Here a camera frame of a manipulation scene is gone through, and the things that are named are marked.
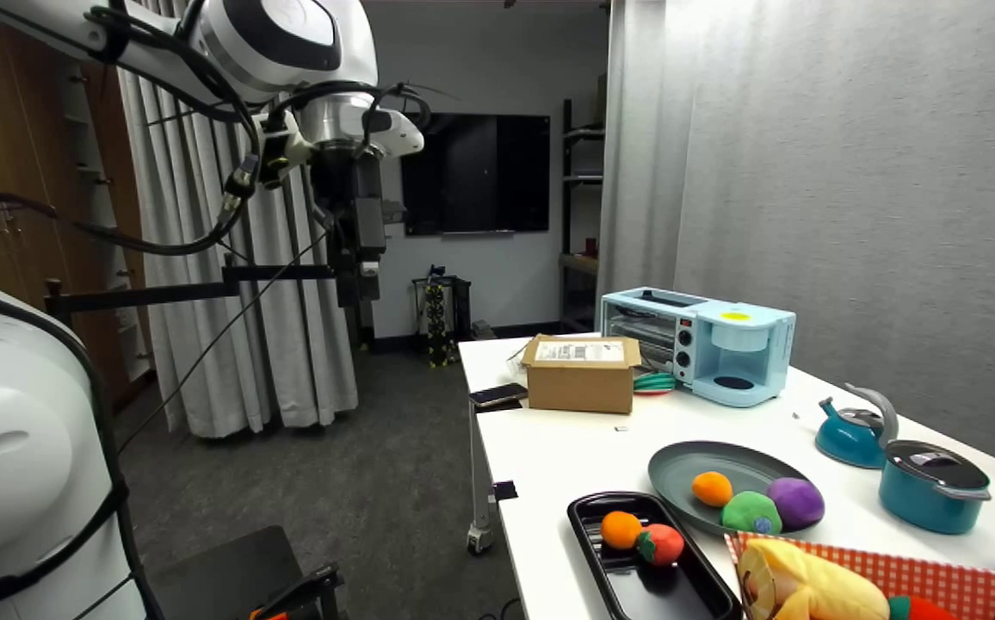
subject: white table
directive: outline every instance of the white table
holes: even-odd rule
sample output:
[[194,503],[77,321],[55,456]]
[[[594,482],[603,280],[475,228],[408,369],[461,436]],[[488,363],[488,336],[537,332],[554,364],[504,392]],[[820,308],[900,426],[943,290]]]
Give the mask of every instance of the white table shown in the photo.
[[[467,392],[516,384],[521,369],[510,363],[516,347],[522,347],[522,340],[465,340],[461,369]],[[755,409],[724,409],[673,392],[636,397],[631,417],[543,409],[479,415],[475,423],[488,476],[516,485],[516,499],[504,499],[498,516],[525,615],[535,620],[607,618],[566,511],[571,499],[598,490],[648,494],[648,459],[673,443],[746,445],[807,472],[825,497],[825,516],[807,532],[807,540],[995,570],[995,499],[981,507],[979,526],[961,537],[896,522],[879,503],[882,472],[828,461],[812,449],[821,423],[817,404],[825,397],[862,404],[792,369],[781,397]],[[995,497],[990,456],[905,417],[900,439],[932,443],[970,459],[988,472]],[[696,533],[696,540],[737,594],[727,544],[708,533]]]

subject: gray floor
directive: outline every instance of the gray floor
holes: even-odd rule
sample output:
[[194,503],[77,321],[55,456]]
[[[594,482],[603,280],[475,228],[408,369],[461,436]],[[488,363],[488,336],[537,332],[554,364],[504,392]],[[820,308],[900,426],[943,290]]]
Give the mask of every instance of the gray floor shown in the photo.
[[510,559],[467,559],[461,369],[359,359],[360,409],[323,436],[203,445],[163,426],[156,391],[116,417],[142,561],[163,571],[281,524],[298,565],[336,561],[351,620],[475,620],[516,595]]

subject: black monitor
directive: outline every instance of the black monitor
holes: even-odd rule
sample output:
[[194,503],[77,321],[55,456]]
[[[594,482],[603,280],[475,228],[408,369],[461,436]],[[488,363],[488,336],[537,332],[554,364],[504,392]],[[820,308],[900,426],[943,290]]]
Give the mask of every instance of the black monitor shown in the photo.
[[407,235],[548,230],[549,119],[429,115],[399,159]]

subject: curtain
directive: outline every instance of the curtain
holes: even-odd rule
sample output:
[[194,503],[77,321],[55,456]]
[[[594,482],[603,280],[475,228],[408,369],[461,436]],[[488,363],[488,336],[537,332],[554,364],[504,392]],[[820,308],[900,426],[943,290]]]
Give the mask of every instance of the curtain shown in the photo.
[[995,452],[995,4],[616,0],[603,222],[598,290],[792,308]]
[[[222,175],[248,152],[245,135],[175,105],[164,91],[120,73],[142,230],[147,240],[194,240],[218,222]],[[311,175],[292,169],[281,189],[258,189],[226,247],[187,260],[144,260],[147,285],[220,284],[238,266],[323,263],[323,228],[311,222]],[[147,311],[156,376],[167,426],[197,439],[286,426],[328,426],[359,407],[346,321],[335,284],[245,284],[242,296]],[[201,351],[245,314],[197,364]]]

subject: blue pot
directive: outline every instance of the blue pot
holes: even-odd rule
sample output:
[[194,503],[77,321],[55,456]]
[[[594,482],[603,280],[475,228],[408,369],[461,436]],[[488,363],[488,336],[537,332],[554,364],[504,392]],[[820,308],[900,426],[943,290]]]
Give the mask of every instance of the blue pot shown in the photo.
[[988,476],[968,459],[927,445],[890,443],[886,445],[882,507],[905,524],[937,533],[964,533],[979,524],[988,499]]

